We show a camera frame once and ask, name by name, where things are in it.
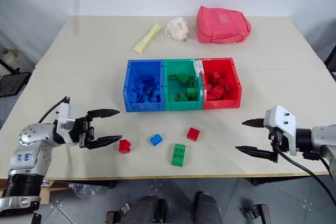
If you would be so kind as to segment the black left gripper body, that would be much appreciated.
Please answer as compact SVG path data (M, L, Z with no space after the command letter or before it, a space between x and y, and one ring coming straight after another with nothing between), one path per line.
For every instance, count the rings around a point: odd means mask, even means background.
M80 148L93 148L94 127L91 126L92 117L86 115L75 120L69 132L71 140L79 144Z

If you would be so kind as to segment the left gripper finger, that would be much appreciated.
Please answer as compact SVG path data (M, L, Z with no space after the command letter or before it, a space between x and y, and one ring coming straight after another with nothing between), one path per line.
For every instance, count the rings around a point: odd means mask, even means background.
M96 140L88 139L88 140L84 141L83 147L87 148L89 150L92 150L92 149L108 146L112 143L115 143L115 142L121 140L121 139L122 139L122 135L105 136L105 137L100 137Z
M115 109L97 109L91 110L87 112L87 118L94 119L94 118L108 118L119 114L120 111Z

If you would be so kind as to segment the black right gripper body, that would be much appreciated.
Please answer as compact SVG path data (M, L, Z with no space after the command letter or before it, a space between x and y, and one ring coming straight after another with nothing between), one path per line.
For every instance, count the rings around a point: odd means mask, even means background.
M268 138L271 140L272 152L277 154L275 146L278 146L282 152L289 151L289 143L284 132L278 127L270 127Z

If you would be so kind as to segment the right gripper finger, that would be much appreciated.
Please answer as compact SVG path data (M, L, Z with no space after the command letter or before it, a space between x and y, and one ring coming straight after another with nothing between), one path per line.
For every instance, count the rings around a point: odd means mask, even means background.
M257 128L263 128L264 127L264 119L250 119L242 122L242 125L250 126L250 127L257 127Z
M278 153L275 151L259 150L252 146L236 146L235 148L252 157L267 159L274 163L278 162Z

